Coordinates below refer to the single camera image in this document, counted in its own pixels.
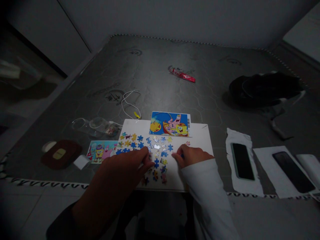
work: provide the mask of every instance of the gray mattress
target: gray mattress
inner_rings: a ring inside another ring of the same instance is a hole
[[[196,83],[179,79],[168,72],[173,65],[196,78]],[[7,160],[8,176],[52,182],[88,184],[99,165],[78,170],[70,165],[51,170],[41,164],[41,147],[48,141],[71,139],[86,154],[94,138],[71,129],[75,118],[96,116],[122,124],[127,116],[119,105],[126,91],[138,89],[128,101],[134,103],[142,119],[152,111],[190,113],[194,123],[209,125],[212,148],[225,190],[234,192],[231,169],[226,158],[227,127],[251,136],[253,147],[286,145],[292,154],[309,153],[320,157],[319,108],[307,94],[289,112],[280,116],[278,126],[294,138],[282,142],[270,129],[267,112],[244,111],[230,100],[229,84],[237,77],[282,71],[287,67],[264,50],[114,36],[89,64],[75,83],[65,90],[22,137]],[[133,116],[134,108],[126,106]],[[104,140],[117,140],[104,137]],[[265,194],[275,194],[273,185],[255,159]]]

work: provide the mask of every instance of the cartoon postcard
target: cartoon postcard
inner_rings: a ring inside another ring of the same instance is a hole
[[[149,134],[191,137],[190,114],[152,112]]]
[[[91,141],[87,158],[93,164],[101,164],[104,159],[116,154],[118,141]]]

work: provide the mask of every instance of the white wall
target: white wall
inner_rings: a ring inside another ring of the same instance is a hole
[[[92,49],[125,33],[246,47],[281,39],[318,0],[59,0]]]
[[[320,3],[303,17],[283,40],[320,62]]]
[[[67,75],[90,54],[56,0],[18,0],[7,20]]]

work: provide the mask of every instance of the white sleeve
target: white sleeve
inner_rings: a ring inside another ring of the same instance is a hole
[[[193,212],[197,238],[240,239],[215,159],[190,165],[181,172],[195,200]]]

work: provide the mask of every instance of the white paper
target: white paper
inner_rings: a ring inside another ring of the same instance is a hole
[[[230,128],[227,128],[227,133],[228,133],[228,137],[226,139],[227,159],[229,161],[230,168],[231,168],[231,178],[232,178],[232,184],[233,184],[234,190],[240,193],[251,193],[251,194],[256,194],[258,196],[263,197],[264,194],[263,194],[262,185],[260,183],[260,179],[258,176],[256,164],[253,161],[251,137],[249,135],[231,130]],[[255,178],[254,181],[239,179],[237,177],[235,167],[234,167],[233,154],[231,150],[232,143],[239,143],[247,147],[252,171]]]
[[[144,143],[145,146],[150,146],[147,143],[146,138],[150,137],[152,141],[152,145],[160,145],[160,143],[156,143],[153,139],[153,135],[149,135],[149,130],[150,130],[150,123],[151,121],[148,120],[135,120],[135,119],[125,119],[123,123],[123,127],[121,130],[120,135],[122,135],[124,132],[127,134],[137,134],[137,136],[142,136],[143,140],[141,142]],[[202,150],[206,151],[207,153],[213,155],[212,151],[212,145],[211,145],[211,140],[210,140],[210,133],[209,133],[209,128],[207,124],[199,124],[199,123],[191,123],[191,128],[192,128],[192,138],[186,138],[186,137],[175,137],[171,136],[172,142],[166,141],[164,144],[168,145],[171,144],[173,145],[173,150],[169,151],[167,149],[166,153],[168,154],[167,157],[158,157],[158,160],[160,161],[161,158],[164,158],[167,160],[166,168],[166,178],[167,178],[167,183],[163,184],[161,182],[161,174],[160,174],[160,168],[163,166],[162,164],[159,163],[160,167],[157,168],[156,170],[158,171],[158,176],[159,179],[157,181],[153,180],[152,174],[148,175],[146,174],[146,177],[149,178],[149,183],[147,186],[142,186],[141,183],[138,184],[137,189],[150,189],[150,190],[158,190],[158,191],[178,191],[178,192],[185,192],[186,191],[186,183],[183,178],[181,178],[181,173],[178,167],[178,164],[176,160],[171,156],[173,152],[176,152],[178,148],[182,145],[185,144],[187,141],[190,142],[190,147],[199,147]],[[152,151],[152,161],[154,162],[156,160],[156,157],[154,156],[157,149],[151,149]]]
[[[302,170],[302,172],[305,173],[300,164],[297,163],[295,158],[291,155],[291,153],[285,146],[255,148],[253,149],[253,151],[257,155],[263,169],[266,171],[279,198],[297,197],[303,195],[302,193],[298,192],[298,190],[295,188],[295,186],[292,184],[292,182],[289,180],[287,175],[283,172],[281,167],[272,156],[272,154],[274,153],[286,152]]]

